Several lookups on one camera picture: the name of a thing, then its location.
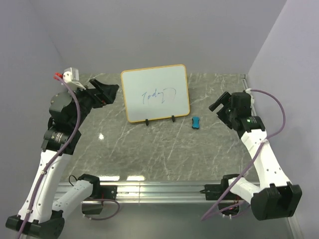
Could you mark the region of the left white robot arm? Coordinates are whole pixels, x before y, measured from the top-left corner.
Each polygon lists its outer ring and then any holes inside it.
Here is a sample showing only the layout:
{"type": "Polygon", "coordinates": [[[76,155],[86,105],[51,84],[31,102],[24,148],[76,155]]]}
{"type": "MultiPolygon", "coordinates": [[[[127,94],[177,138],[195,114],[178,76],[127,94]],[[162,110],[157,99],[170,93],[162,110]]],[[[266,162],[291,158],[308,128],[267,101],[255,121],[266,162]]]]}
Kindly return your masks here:
{"type": "Polygon", "coordinates": [[[50,118],[41,146],[39,167],[22,208],[8,217],[5,226],[22,235],[39,239],[56,239],[64,228],[67,217],[86,199],[104,201],[99,177],[83,174],[74,186],[55,200],[63,171],[73,156],[81,137],[80,125],[92,109],[112,104],[119,85],[107,85],[96,79],[92,88],[71,87],[60,77],[65,92],[51,98],[50,118]]]}

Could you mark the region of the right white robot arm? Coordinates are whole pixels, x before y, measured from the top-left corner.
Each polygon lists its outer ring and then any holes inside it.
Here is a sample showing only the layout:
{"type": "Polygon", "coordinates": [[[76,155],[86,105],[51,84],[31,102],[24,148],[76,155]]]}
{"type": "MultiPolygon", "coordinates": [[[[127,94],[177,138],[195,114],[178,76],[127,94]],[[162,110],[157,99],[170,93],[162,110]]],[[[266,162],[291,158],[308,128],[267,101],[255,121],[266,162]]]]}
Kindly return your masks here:
{"type": "Polygon", "coordinates": [[[283,127],[268,134],[259,116],[252,114],[253,89],[236,93],[223,93],[209,106],[218,106],[218,118],[237,132],[247,148],[251,162],[237,175],[226,175],[221,181],[220,194],[202,220],[214,214],[214,209],[225,199],[235,195],[249,203],[252,213],[259,221],[292,217],[302,196],[299,185],[294,185],[284,173],[270,146],[269,139],[278,135],[283,127]]]}

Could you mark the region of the blue whiteboard eraser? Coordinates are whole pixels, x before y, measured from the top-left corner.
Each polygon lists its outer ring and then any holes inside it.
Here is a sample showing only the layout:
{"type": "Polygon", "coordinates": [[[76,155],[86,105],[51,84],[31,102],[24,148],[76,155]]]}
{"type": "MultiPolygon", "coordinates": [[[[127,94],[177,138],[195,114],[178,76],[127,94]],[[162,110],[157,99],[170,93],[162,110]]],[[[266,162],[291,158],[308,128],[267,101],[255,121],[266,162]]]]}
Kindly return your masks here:
{"type": "Polygon", "coordinates": [[[193,129],[200,129],[200,117],[193,117],[192,118],[192,128],[193,129]]]}

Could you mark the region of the yellow framed whiteboard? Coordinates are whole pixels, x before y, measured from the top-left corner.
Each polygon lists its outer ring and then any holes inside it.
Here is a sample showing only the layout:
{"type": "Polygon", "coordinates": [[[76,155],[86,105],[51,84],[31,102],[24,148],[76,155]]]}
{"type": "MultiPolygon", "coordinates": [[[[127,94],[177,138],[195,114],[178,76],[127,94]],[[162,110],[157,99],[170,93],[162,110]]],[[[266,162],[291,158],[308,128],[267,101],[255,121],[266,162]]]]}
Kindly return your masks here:
{"type": "Polygon", "coordinates": [[[130,123],[190,113],[187,73],[183,64],[126,70],[121,73],[121,82],[130,123]]]}

